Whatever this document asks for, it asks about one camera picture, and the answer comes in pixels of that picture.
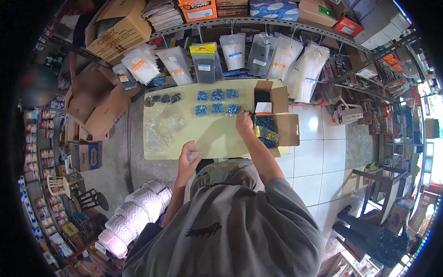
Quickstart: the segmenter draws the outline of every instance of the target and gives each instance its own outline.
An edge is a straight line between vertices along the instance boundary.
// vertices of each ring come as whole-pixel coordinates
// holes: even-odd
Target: table
[[[272,88],[283,87],[279,80],[270,80],[273,82]],[[244,110],[253,111],[253,93],[256,85],[256,79],[241,80],[223,80],[214,84],[190,84],[177,86],[164,90],[158,90],[145,94],[144,99],[150,95],[170,94],[180,92],[182,100],[174,104],[156,103],[153,107],[144,107],[143,111],[143,147],[144,158],[146,160],[176,160],[180,156],[183,144],[190,140],[195,141],[195,146],[202,153],[204,159],[215,158],[235,158],[250,157],[241,137],[235,129],[235,117],[210,115],[212,101],[199,103],[196,101],[196,95],[199,90],[207,91],[209,96],[214,89],[236,89],[239,92],[238,99],[225,99],[225,104],[241,105]],[[194,115],[196,105],[207,105],[208,116],[196,117]],[[162,111],[166,108],[178,109],[187,122],[186,127],[179,131],[173,143],[166,146],[163,143],[162,151],[148,151],[147,146],[147,127],[146,123],[156,110]],[[279,147],[280,154],[288,154],[288,147]]]

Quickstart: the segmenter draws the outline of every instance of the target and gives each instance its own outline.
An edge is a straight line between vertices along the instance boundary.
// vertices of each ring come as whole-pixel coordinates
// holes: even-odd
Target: wooden stool
[[[74,201],[75,209],[82,212],[90,208],[100,206],[101,203],[99,203],[97,199],[98,195],[99,193],[97,193],[95,188],[93,188],[77,197],[74,197],[72,200]]]
[[[68,198],[71,198],[70,186],[83,180],[84,178],[75,179],[73,174],[67,175],[66,177],[57,177],[49,175],[47,177],[49,193],[52,196],[57,196],[64,193],[68,196]]]

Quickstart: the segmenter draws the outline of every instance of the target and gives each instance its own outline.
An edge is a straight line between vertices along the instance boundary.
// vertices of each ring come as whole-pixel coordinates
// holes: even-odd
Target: tissue box
[[[292,1],[249,0],[249,14],[254,17],[297,21],[299,7]]]

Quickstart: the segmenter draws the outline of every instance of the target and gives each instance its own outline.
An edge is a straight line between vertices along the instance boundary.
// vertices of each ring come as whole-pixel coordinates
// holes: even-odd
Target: leg
[[[341,211],[338,213],[337,217],[349,225],[351,225],[351,228],[361,235],[363,235],[367,241],[372,242],[374,240],[377,240],[380,236],[380,233],[382,231],[381,227],[378,227],[376,225],[373,225],[371,223],[365,222],[359,218],[356,218],[352,215],[350,215],[346,211]]]
[[[342,235],[346,241],[354,244],[358,249],[365,252],[369,252],[372,249],[372,246],[367,243],[365,237],[361,233],[348,229],[346,226],[337,223],[332,226],[332,229]]]

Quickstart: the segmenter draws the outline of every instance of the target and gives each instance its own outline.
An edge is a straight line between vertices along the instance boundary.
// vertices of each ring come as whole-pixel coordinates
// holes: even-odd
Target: stacked products
[[[148,1],[141,16],[151,23],[156,32],[183,24],[182,15],[172,0]]]

